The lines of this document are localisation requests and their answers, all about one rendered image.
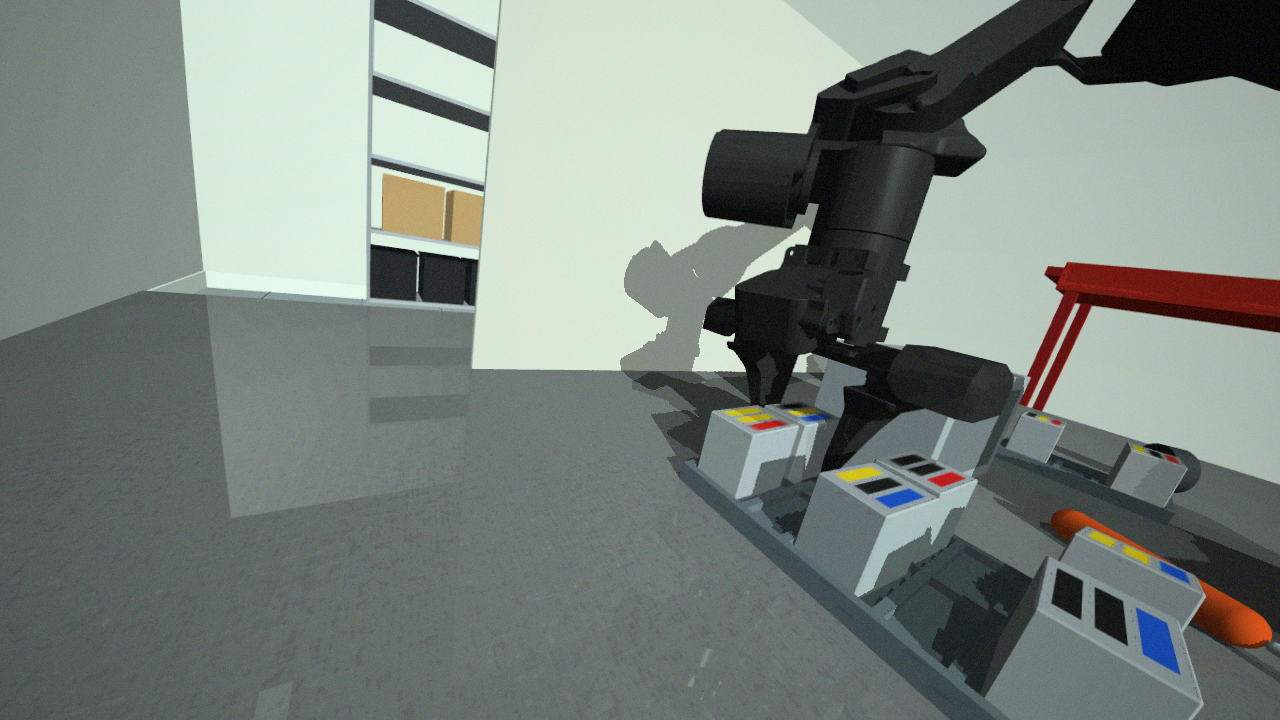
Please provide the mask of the orange capsule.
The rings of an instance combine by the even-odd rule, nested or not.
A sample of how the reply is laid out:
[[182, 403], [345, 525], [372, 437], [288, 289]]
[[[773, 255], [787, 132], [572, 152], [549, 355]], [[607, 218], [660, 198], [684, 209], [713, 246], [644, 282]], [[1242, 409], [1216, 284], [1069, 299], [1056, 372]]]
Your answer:
[[[1069, 541], [1074, 532], [1082, 529], [1083, 527], [1091, 527], [1106, 536], [1111, 536], [1117, 541], [1121, 541], [1132, 547], [1137, 547], [1146, 553], [1155, 556], [1148, 550], [1135, 544], [1125, 537], [1110, 530], [1107, 527], [1100, 524], [1094, 519], [1085, 516], [1082, 512], [1070, 509], [1062, 509], [1053, 512], [1051, 518], [1051, 525], [1057, 536], [1062, 536]], [[1197, 578], [1198, 579], [1198, 578]], [[1228, 594], [1217, 591], [1212, 585], [1201, 582], [1201, 589], [1204, 591], [1206, 600], [1197, 609], [1192, 623], [1204, 628], [1206, 632], [1212, 633], [1219, 637], [1220, 641], [1225, 641], [1229, 644], [1239, 646], [1247, 650], [1256, 650], [1263, 647], [1268, 650], [1268, 653], [1274, 653], [1280, 659], [1280, 644], [1272, 641], [1272, 632], [1265, 618], [1261, 618], [1258, 612], [1247, 607], [1242, 602], [1236, 602]]]

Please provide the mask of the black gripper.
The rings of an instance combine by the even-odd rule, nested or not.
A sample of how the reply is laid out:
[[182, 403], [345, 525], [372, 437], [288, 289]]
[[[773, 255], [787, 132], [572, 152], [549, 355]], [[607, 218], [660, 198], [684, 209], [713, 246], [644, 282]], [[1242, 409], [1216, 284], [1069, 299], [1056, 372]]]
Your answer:
[[[910, 270], [904, 264], [908, 242], [858, 231], [812, 231], [808, 245], [795, 247], [808, 249], [806, 264], [824, 266], [836, 266], [844, 250], [858, 251], [858, 268], [878, 272], [879, 300], [870, 328], [858, 340], [844, 340], [847, 345], [829, 336], [810, 352], [867, 372], [865, 386], [844, 386], [844, 414], [820, 471], [844, 468], [877, 430], [902, 413], [929, 409], [969, 423], [1002, 413], [1014, 386], [1007, 364], [934, 346], [905, 345], [900, 350], [876, 343], [886, 340], [890, 328], [882, 323], [890, 300], [897, 281], [905, 282]], [[717, 297], [709, 304], [703, 329], [733, 334], [735, 299]], [[736, 336], [727, 346], [746, 369], [751, 406], [781, 404], [799, 355]]]

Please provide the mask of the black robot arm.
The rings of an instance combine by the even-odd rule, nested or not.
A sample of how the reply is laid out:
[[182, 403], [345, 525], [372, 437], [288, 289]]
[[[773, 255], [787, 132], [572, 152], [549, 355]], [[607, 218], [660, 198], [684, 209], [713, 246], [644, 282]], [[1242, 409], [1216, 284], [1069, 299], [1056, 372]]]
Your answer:
[[[910, 243], [933, 176], [961, 176], [986, 156], [963, 117], [1036, 67], [1083, 85], [1233, 76], [1280, 91], [1280, 0], [1137, 0], [1102, 56], [1076, 58], [1064, 46], [1092, 3], [1019, 0], [933, 55], [906, 49], [846, 73], [817, 94], [806, 135], [716, 132], [705, 217], [792, 229], [814, 202], [812, 231]], [[803, 355], [870, 328], [878, 272], [858, 268], [858, 251], [838, 252], [836, 266], [806, 264], [806, 254], [788, 246], [780, 269], [735, 286], [736, 338]]]

